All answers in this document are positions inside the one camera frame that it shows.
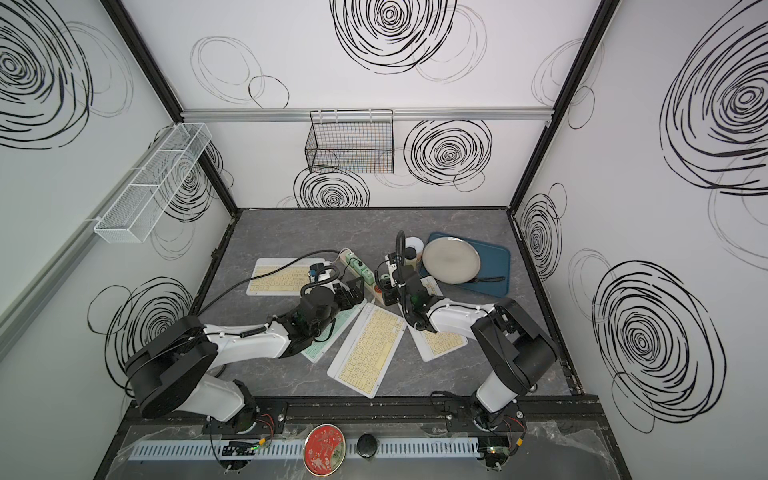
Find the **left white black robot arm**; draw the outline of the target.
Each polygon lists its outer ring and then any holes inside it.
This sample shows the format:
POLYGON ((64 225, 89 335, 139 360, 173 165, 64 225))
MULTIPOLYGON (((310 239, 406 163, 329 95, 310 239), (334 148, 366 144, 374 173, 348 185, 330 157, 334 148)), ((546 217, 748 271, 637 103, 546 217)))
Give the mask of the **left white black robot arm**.
POLYGON ((266 324, 224 327, 188 315, 130 357, 127 386, 146 419, 182 411, 232 423, 255 410, 253 396, 242 382, 224 381, 210 369, 295 356, 327 340, 338 313, 363 300, 361 278, 345 283, 328 280, 311 286, 296 307, 266 324))

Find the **yellow wireless keyboard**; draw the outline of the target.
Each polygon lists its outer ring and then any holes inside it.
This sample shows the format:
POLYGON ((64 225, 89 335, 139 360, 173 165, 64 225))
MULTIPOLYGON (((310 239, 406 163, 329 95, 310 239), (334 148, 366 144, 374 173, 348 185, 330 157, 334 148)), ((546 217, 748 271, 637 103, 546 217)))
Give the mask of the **yellow wireless keyboard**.
POLYGON ((374 398, 405 330, 406 321, 401 316, 366 304, 333 359, 327 375, 369 399, 374 398))
POLYGON ((430 362, 457 351, 468 344, 468 340, 455 333, 432 333, 408 327, 421 359, 430 362))

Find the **cream power strip red sockets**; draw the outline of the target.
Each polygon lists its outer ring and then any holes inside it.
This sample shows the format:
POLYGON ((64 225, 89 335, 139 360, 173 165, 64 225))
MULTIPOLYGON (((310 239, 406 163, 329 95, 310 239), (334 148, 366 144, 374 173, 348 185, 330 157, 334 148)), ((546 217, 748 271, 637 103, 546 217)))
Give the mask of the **cream power strip red sockets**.
POLYGON ((383 293, 375 281, 374 271, 371 270, 352 250, 344 248, 339 254, 340 261, 354 273, 356 277, 363 279, 367 291, 373 296, 375 302, 384 305, 383 293))

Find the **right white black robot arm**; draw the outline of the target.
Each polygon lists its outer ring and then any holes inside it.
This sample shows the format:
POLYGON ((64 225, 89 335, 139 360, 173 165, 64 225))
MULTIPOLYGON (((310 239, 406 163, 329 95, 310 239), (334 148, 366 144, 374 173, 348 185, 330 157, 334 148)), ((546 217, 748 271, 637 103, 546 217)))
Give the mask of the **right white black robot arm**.
POLYGON ((559 349, 554 341, 515 300, 503 298, 484 305, 458 302, 429 293, 412 266, 393 260, 384 264, 390 290, 410 327, 460 335, 480 346, 491 373, 468 405, 478 427, 496 427, 507 406, 527 395, 557 362, 559 349))

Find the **mint green wireless keyboard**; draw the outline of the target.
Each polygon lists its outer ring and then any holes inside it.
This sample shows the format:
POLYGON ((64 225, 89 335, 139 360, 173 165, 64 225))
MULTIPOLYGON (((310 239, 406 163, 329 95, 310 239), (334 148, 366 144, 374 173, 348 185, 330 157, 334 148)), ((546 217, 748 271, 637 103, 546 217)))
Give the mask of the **mint green wireless keyboard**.
POLYGON ((301 355, 311 363, 317 363, 322 356, 331 348, 342 333, 356 320, 362 309, 368 303, 364 300, 349 310, 339 312, 331 325, 322 333, 319 341, 314 341, 309 347, 301 352, 301 355))

